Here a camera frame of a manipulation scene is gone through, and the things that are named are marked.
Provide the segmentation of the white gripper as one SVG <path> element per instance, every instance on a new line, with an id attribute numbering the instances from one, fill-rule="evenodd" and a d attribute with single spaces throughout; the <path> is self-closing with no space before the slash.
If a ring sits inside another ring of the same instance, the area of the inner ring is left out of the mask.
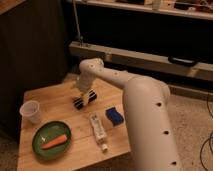
<path id="1" fill-rule="evenodd" d="M 89 91 L 92 87 L 94 78 L 89 75 L 80 75 L 76 81 L 76 87 L 82 92 L 85 93 Z"/>

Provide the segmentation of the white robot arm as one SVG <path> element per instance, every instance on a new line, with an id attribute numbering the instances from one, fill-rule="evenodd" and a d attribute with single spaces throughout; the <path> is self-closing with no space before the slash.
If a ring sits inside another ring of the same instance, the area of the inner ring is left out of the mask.
<path id="1" fill-rule="evenodd" d="M 96 78 L 123 90 L 122 103 L 136 171 L 183 171 L 167 103 L 167 84 L 149 76 L 109 69 L 99 58 L 83 60 L 76 86 L 86 93 Z"/>

